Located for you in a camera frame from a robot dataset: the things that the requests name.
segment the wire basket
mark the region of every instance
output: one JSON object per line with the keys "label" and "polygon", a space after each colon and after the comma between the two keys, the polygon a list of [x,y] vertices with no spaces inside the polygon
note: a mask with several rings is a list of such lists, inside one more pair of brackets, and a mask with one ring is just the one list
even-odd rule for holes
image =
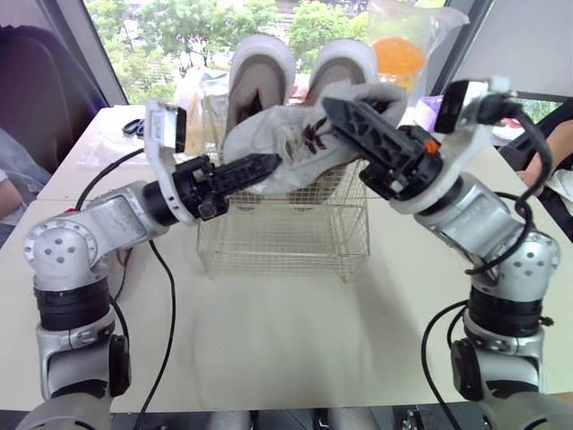
{"label": "wire basket", "polygon": [[[206,122],[210,117],[203,116]],[[220,142],[208,130],[221,128],[205,121],[203,128],[209,136],[204,150],[218,160]],[[197,251],[208,274],[335,273],[350,280],[369,255],[362,168],[357,161],[332,169],[286,195],[231,196],[227,215],[199,226]]]}

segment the orange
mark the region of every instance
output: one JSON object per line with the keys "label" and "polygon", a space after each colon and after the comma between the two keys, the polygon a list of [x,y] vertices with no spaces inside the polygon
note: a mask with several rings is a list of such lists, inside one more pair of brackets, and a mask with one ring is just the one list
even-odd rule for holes
{"label": "orange", "polygon": [[372,44],[378,57],[380,74],[409,75],[418,72],[424,63],[423,52],[402,38],[379,39]]}

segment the purple object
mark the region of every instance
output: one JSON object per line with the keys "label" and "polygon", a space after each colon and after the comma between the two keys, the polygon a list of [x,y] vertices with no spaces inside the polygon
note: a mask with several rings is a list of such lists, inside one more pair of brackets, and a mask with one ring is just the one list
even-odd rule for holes
{"label": "purple object", "polygon": [[414,121],[424,130],[433,132],[444,96],[422,97],[414,108]]}

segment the orange part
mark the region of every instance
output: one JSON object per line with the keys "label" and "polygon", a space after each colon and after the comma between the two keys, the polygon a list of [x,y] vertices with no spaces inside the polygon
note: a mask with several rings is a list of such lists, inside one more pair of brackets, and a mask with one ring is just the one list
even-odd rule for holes
{"label": "orange part", "polygon": [[435,154],[440,150],[440,145],[435,140],[427,140],[423,145],[426,152],[430,154]]}
{"label": "orange part", "polygon": [[372,44],[378,57],[378,72],[408,75],[418,72],[425,62],[422,50],[402,38],[379,39]]}

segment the scissors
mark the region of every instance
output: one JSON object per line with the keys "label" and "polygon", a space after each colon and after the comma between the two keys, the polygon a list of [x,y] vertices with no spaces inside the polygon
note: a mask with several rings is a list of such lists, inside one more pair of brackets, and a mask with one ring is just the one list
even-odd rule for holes
{"label": "scissors", "polygon": [[128,135],[135,134],[137,137],[142,138],[144,122],[145,121],[143,119],[134,119],[133,121],[130,121],[129,123],[124,125],[122,130],[124,131],[124,134]]}

